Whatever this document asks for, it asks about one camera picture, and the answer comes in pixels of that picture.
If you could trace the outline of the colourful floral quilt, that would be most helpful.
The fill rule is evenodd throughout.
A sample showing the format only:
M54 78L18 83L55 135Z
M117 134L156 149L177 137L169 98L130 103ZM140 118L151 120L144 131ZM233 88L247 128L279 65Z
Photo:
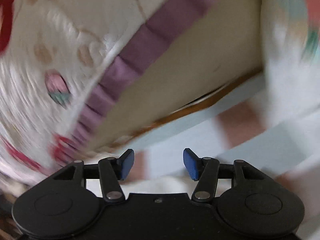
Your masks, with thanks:
M261 0L260 16L273 120L319 136L319 0Z

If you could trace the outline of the beige wooden headboard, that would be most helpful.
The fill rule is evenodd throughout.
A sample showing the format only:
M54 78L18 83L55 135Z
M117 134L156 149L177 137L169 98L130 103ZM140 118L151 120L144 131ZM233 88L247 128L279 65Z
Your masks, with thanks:
M119 147L185 115L184 107L262 67L261 0L218 0L108 112L90 146Z

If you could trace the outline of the white fleece sweater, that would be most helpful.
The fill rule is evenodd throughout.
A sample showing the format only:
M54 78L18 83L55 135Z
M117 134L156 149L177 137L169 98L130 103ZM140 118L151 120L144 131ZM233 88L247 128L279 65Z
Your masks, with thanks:
M187 193L191 196L197 182L191 180L183 165L182 153L135 153L129 175L119 182L125 197L130 193Z

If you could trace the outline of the bear print quilt purple trim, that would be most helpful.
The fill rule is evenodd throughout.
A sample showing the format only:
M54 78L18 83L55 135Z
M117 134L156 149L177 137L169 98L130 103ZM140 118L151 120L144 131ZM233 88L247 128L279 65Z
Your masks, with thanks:
M217 0L1 0L1 190L73 160L122 91Z

